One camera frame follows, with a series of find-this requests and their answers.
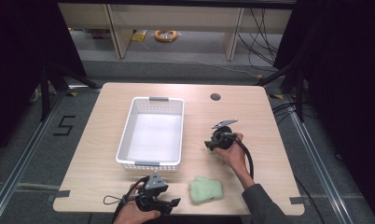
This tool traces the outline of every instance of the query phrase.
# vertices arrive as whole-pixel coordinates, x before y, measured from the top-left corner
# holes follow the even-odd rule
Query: wooden table
[[[221,99],[212,100],[212,93],[218,93]],[[127,171],[115,159],[132,98],[136,96],[178,97],[185,100],[179,170],[176,173],[159,172],[169,185],[160,199],[182,199],[172,214],[249,214],[241,196],[243,187],[239,180],[204,145],[214,131],[212,125],[223,119],[238,120],[230,128],[244,135],[243,142],[254,161],[255,181],[264,187],[287,215],[303,214],[303,204],[291,204],[289,200],[300,195],[263,88],[143,83],[104,85],[60,188],[70,190],[70,195],[55,200],[53,207],[56,211],[113,213],[117,205],[103,204],[104,196],[121,197],[139,178],[152,174],[151,171]],[[189,199],[188,183],[196,175],[220,180],[224,198],[193,204]]]

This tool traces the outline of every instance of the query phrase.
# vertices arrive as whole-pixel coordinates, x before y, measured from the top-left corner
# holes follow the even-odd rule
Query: green sponge
[[[194,203],[205,203],[223,198],[222,185],[219,180],[195,176],[188,184],[190,199]]]

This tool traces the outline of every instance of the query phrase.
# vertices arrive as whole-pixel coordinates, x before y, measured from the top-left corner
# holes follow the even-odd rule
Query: white plastic basket
[[[177,171],[185,102],[180,98],[132,99],[116,160],[127,170]]]

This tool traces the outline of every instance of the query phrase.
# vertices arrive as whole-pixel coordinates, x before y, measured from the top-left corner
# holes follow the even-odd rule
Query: yellow object
[[[155,39],[159,40],[160,42],[171,42],[174,41],[177,37],[178,33],[176,31],[158,30],[155,32]]]
[[[282,94],[269,94],[267,95],[269,99],[283,100],[284,96]]]
[[[132,41],[144,41],[147,30],[138,30],[132,35]]]

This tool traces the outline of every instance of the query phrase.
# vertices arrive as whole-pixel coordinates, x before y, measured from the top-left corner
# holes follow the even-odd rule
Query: black cable
[[[259,52],[255,51],[254,49],[251,49],[251,47],[249,47],[249,45],[247,43],[245,43],[245,41],[243,40],[243,38],[240,36],[240,34],[238,34],[238,37],[241,39],[241,41],[243,42],[243,44],[245,45],[245,47],[248,49],[248,62],[249,64],[251,64],[251,66],[253,68],[256,68],[257,70],[262,70],[262,71],[266,71],[266,72],[275,72],[273,70],[268,70],[268,69],[264,69],[264,68],[259,68],[259,67],[256,67],[252,64],[251,62],[251,52],[255,53],[259,58],[261,58],[263,61],[266,61],[266,63],[269,63],[271,64],[271,61],[269,61],[268,58],[266,58],[265,56],[263,56],[262,54],[260,54]]]
[[[295,105],[296,103],[285,103],[281,105],[277,105],[276,107],[272,108],[272,113],[275,114],[276,112],[279,111],[280,108],[284,109],[285,107],[290,107],[292,105]]]
[[[318,117],[314,117],[314,116],[308,115],[308,114],[306,114],[306,113],[304,113],[304,112],[303,112],[303,115],[305,115],[305,116],[307,116],[307,117],[309,117],[309,118],[312,118],[312,119],[318,119]]]
[[[252,34],[249,34],[249,35],[254,40],[254,42],[256,42],[259,46],[261,46],[263,49],[267,49],[265,46],[263,46],[262,44],[260,44],[259,42],[257,42],[257,36],[259,35],[259,33],[257,33],[257,35],[255,37],[253,37]]]
[[[243,141],[239,137],[237,136],[236,137],[226,136],[226,137],[229,139],[232,139],[243,149],[243,152],[245,152],[246,158],[248,159],[248,163],[249,163],[249,174],[252,177],[252,179],[254,179],[254,163],[252,161],[252,156],[248,148],[243,144]]]
[[[106,195],[106,196],[104,197],[103,203],[106,204],[106,205],[114,204],[114,203],[119,203],[120,201],[124,201],[124,203],[126,203],[126,202],[127,202],[127,198],[130,196],[130,194],[132,193],[132,191],[133,191],[133,190],[134,190],[134,189],[135,189],[135,188],[136,188],[141,182],[145,182],[145,181],[147,181],[149,178],[150,178],[150,176],[147,175],[147,176],[142,177],[141,179],[139,179],[137,182],[135,182],[135,184],[133,184],[133,185],[130,187],[129,191],[128,191],[125,195],[123,195],[123,197],[122,197],[121,199],[120,199],[120,198],[117,198],[117,197],[115,197],[115,196]],[[106,202],[105,202],[106,198],[117,199],[117,201],[112,202],[112,203],[106,203]]]
[[[243,38],[241,37],[240,34],[238,34],[238,37],[241,39],[241,41],[243,42],[243,44],[245,45],[245,47],[250,51],[250,52],[253,52],[257,55],[257,57],[261,58],[263,61],[265,61],[266,63],[269,63],[269,64],[272,64],[272,61],[270,59],[268,59],[267,57],[265,57],[263,54],[259,53],[258,51],[254,50],[252,48],[253,44],[255,42],[253,42],[251,45],[248,45],[244,40]]]
[[[105,200],[106,200],[107,198],[113,198],[113,199],[116,199],[116,201],[115,201],[115,202],[112,202],[112,203],[106,203]],[[104,197],[103,203],[106,204],[106,205],[109,205],[109,204],[119,203],[120,201],[121,201],[120,198],[114,197],[114,196],[112,196],[112,195],[106,195],[106,196]]]
[[[307,194],[307,197],[309,197],[309,200],[310,200],[310,202],[312,203],[312,205],[313,205],[313,207],[314,207],[316,213],[318,214],[319,218],[321,219],[321,222],[322,222],[323,224],[325,224],[324,218],[322,217],[321,213],[319,212],[319,209],[318,209],[318,207],[316,206],[316,203],[315,203],[315,201],[313,200],[312,196],[310,195],[309,191],[306,190],[306,188],[304,188],[303,184],[301,184],[301,182],[300,182],[300,180],[298,179],[297,176],[295,176],[295,175],[293,175],[293,176],[295,177],[296,181],[299,183],[299,185],[301,186],[301,188],[304,190],[304,192]]]
[[[267,49],[267,50],[269,51],[269,54],[270,54],[271,58],[272,58],[273,60],[275,60],[275,57],[274,57],[274,55],[273,55],[273,50],[272,50],[271,48],[276,49],[276,47],[274,47],[272,44],[270,44],[270,42],[269,42],[269,40],[268,40],[268,38],[267,38],[267,33],[266,33],[266,23],[265,23],[265,21],[264,21],[265,9],[262,8],[262,17],[261,17],[262,21],[260,22],[260,25],[259,25],[259,23],[257,22],[257,19],[256,19],[255,15],[254,15],[254,11],[253,11],[252,8],[251,8],[251,14],[252,14],[252,17],[254,18],[255,24],[257,25],[257,33],[260,34],[260,35],[262,36],[263,40],[265,41],[265,43],[266,43],[267,46],[268,46],[267,48],[264,48],[264,49]],[[263,24],[264,34],[263,34],[263,32],[261,31],[262,24]]]
[[[88,224],[91,224],[91,220],[92,220],[92,213],[90,213],[90,215],[89,215]]]
[[[280,117],[281,115],[284,115],[284,114],[289,115],[289,114],[291,114],[291,113],[293,113],[293,112],[295,112],[295,111],[288,110],[288,111],[285,111],[285,112],[283,112],[283,113],[280,113],[280,114],[274,115],[274,117],[277,118],[277,117]]]
[[[293,111],[287,111],[285,113],[287,113],[287,115],[285,115],[283,118],[281,118],[278,122],[277,122],[277,125],[280,124],[284,119],[286,119],[286,117],[288,117],[289,115],[295,113],[296,110],[293,110]]]

